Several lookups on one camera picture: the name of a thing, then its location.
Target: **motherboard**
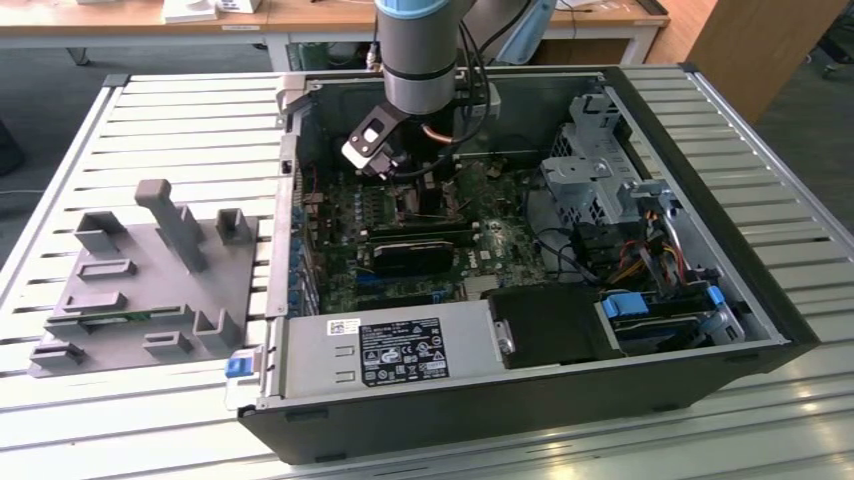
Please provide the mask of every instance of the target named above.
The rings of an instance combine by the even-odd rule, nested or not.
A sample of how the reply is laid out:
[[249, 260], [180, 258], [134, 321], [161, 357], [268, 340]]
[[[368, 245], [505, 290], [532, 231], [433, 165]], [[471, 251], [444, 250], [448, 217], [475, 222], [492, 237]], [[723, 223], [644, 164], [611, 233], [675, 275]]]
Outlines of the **motherboard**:
[[531, 171], [461, 161], [441, 182], [308, 181], [307, 244], [320, 312], [476, 300], [547, 279], [520, 204]]

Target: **blue latch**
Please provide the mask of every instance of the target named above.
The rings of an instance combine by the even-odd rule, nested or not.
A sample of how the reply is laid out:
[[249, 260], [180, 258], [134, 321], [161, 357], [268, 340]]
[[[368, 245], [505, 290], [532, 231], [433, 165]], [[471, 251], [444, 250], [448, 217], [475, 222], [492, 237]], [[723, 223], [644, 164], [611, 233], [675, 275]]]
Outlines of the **blue latch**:
[[726, 299], [723, 298], [723, 292], [718, 287], [708, 287], [706, 290], [708, 292], [708, 297], [715, 305], [723, 305], [726, 303]]
[[645, 300], [640, 293], [615, 293], [601, 302], [601, 308], [608, 318], [625, 315], [641, 315], [649, 313]]
[[248, 377], [252, 375], [252, 357], [229, 358], [225, 363], [225, 378]]

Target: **wooden desk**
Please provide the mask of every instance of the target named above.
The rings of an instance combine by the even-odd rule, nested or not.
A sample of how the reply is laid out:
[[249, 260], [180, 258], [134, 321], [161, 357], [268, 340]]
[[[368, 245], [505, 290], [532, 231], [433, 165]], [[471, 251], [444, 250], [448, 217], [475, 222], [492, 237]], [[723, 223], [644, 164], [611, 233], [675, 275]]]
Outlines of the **wooden desk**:
[[671, 22], [648, 63], [691, 62], [750, 122], [759, 120], [847, 0], [659, 0]]
[[253, 14], [164, 24], [162, 0], [77, 5], [74, 0], [0, 0], [0, 48], [65, 48], [82, 65], [86, 47], [263, 43], [269, 4]]
[[[271, 0], [269, 31], [277, 32], [371, 32], [373, 30], [373, 3], [344, 0]], [[576, 13], [577, 28], [663, 26], [667, 16], [645, 13], [633, 0], [609, 0], [617, 8]], [[572, 28], [572, 14], [555, 11], [551, 28]]]
[[[592, 13], [555, 12], [545, 39], [625, 39], [621, 63], [643, 63], [665, 16], [633, 0]], [[254, 14], [222, 14], [210, 22], [162, 24], [162, 0], [77, 5], [74, 0], [0, 0], [0, 48], [267, 43], [275, 71], [291, 69], [287, 46], [301, 42], [368, 41], [371, 3], [263, 0]]]
[[[347, 0], [268, 0], [267, 45], [273, 70], [287, 71], [287, 46], [303, 42], [369, 41], [373, 31], [372, 2]], [[649, 15], [633, 0], [609, 0], [612, 8], [592, 13], [555, 11], [547, 40], [625, 39], [613, 61], [640, 64], [667, 16]]]
[[12, 35], [172, 35], [261, 31], [269, 5], [269, 2], [261, 2], [257, 11], [249, 15], [220, 12], [220, 18], [213, 21], [166, 25], [160, 16], [162, 0], [118, 0], [92, 5], [77, 5], [74, 0], [2, 0], [0, 42]]

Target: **cable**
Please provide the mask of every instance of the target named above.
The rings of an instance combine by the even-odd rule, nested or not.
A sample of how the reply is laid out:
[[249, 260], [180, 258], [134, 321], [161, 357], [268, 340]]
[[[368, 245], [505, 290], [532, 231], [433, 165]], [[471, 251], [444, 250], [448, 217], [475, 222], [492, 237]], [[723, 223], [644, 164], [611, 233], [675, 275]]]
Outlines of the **cable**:
[[[563, 255], [563, 250], [565, 250], [571, 246], [571, 243], [567, 243], [564, 246], [561, 246], [560, 250], [557, 250], [557, 255]], [[560, 280], [560, 275], [563, 275], [563, 259], [557, 256], [557, 280]]]
[[0, 195], [17, 195], [18, 193], [40, 194], [44, 193], [44, 190], [6, 190], [0, 192]]
[[540, 247], [543, 247], [549, 253], [552, 253], [557, 257], [557, 262], [564, 261], [565, 263], [568, 263], [572, 266], [572, 268], [577, 270], [577, 273], [581, 275], [581, 277], [584, 277], [584, 280], [587, 280], [593, 285], [601, 285], [601, 279], [599, 279], [599, 277], [596, 277], [596, 275], [589, 270], [587, 270], [584, 266], [580, 263], [577, 263], [577, 261], [573, 258], [567, 257], [560, 251], [557, 251], [551, 245], [548, 245], [543, 241], [540, 237], [543, 233], [547, 233], [547, 232], [559, 232], [565, 235], [565, 229], [563, 228], [555, 228], [555, 227], [544, 228], [543, 230], [540, 230], [533, 234]]
[[[416, 170], [415, 172], [399, 173], [399, 174], [396, 173], [393, 175], [396, 180], [412, 180], [412, 179], [420, 178], [421, 176], [424, 176], [429, 172], [432, 172], [440, 165], [447, 163], [453, 158], [453, 155], [459, 151], [459, 147], [461, 146], [461, 144], [464, 142], [467, 142], [468, 140], [471, 140], [475, 137], [475, 135], [477, 135], [477, 132], [480, 131], [480, 128], [483, 128], [483, 124], [485, 122], [485, 119], [489, 116], [492, 97], [491, 97], [491, 92], [489, 92], [489, 79], [488, 79], [488, 76], [487, 76], [487, 73], [485, 73], [485, 65], [484, 65], [484, 62], [483, 62], [483, 55], [480, 55], [480, 53], [479, 53], [477, 44], [476, 44], [475, 39], [473, 39], [473, 37], [471, 35], [471, 31], [468, 30], [468, 26], [465, 25], [465, 22], [460, 22], [459, 23], [459, 30], [460, 30], [460, 34], [463, 35], [463, 37], [467, 38], [467, 40], [468, 40], [468, 42], [471, 44], [472, 51], [473, 51], [475, 63], [477, 64], [477, 68], [480, 70], [480, 78], [481, 78], [481, 83], [483, 83], [483, 87], [484, 87], [483, 98], [484, 98], [484, 101], [485, 101], [485, 111], [483, 112], [483, 116], [477, 120], [476, 127], [463, 136], [463, 138], [453, 140], [453, 143], [449, 144], [451, 148], [444, 153], [441, 158], [439, 160], [436, 160], [435, 162], [432, 162], [429, 165], [427, 165], [420, 170]], [[471, 117], [463, 118], [463, 130], [468, 130], [468, 123], [469, 122], [471, 122]]]
[[495, 43], [495, 40], [497, 40], [500, 36], [504, 35], [504, 33], [507, 33], [507, 30], [512, 28], [512, 26], [516, 24], [516, 22], [521, 18], [521, 15], [524, 15], [524, 12], [528, 10], [529, 6], [531, 6], [531, 0], [525, 0], [524, 5], [521, 6], [521, 9], [516, 13], [516, 15], [509, 19], [509, 22], [507, 22], [507, 24], [497, 29], [497, 32], [495, 32], [495, 34], [492, 34], [492, 36], [487, 39], [487, 41], [483, 42], [483, 45], [480, 46], [480, 49], [477, 51], [480, 55], [483, 55], [483, 52], [485, 52], [485, 49], [489, 48], [492, 43]]
[[[475, 128], [471, 131], [467, 131], [461, 138], [451, 138], [445, 135], [441, 135], [436, 133], [432, 130], [432, 128], [429, 128], [429, 125], [427, 124], [421, 125], [421, 130], [424, 131], [424, 134], [437, 142], [444, 143], [445, 145], [457, 145], [457, 144], [465, 143], [468, 140], [475, 138], [475, 136], [480, 132], [480, 129], [483, 128], [485, 119], [489, 116], [491, 103], [492, 103], [492, 96], [491, 96], [492, 92], [489, 91], [489, 79], [485, 74], [485, 64], [483, 63], [483, 55], [477, 51], [477, 45], [475, 43], [473, 37], [471, 36], [471, 32], [468, 31], [468, 26], [465, 25], [465, 22], [459, 23], [459, 28], [460, 28], [460, 34], [463, 35], [463, 38], [468, 37], [468, 42], [471, 42], [471, 46], [473, 47], [473, 50], [475, 50], [475, 62], [480, 70], [480, 78], [483, 82], [483, 100], [485, 103], [485, 111], [483, 113], [483, 116], [477, 119], [477, 125], [475, 126]], [[469, 91], [469, 95], [471, 95], [469, 101], [473, 101], [473, 91]]]

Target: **yellow wire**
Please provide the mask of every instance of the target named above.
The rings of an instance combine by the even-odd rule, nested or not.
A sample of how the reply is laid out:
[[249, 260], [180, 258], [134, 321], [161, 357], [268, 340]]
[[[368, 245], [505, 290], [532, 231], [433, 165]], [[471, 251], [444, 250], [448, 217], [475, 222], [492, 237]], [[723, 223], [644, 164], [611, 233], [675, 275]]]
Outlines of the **yellow wire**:
[[633, 275], [641, 267], [643, 267], [643, 260], [637, 260], [635, 264], [631, 267], [628, 267], [628, 269], [623, 273], [620, 273], [616, 276], [616, 278], [613, 278], [608, 283], [616, 283], [623, 278], [628, 277], [629, 275]]

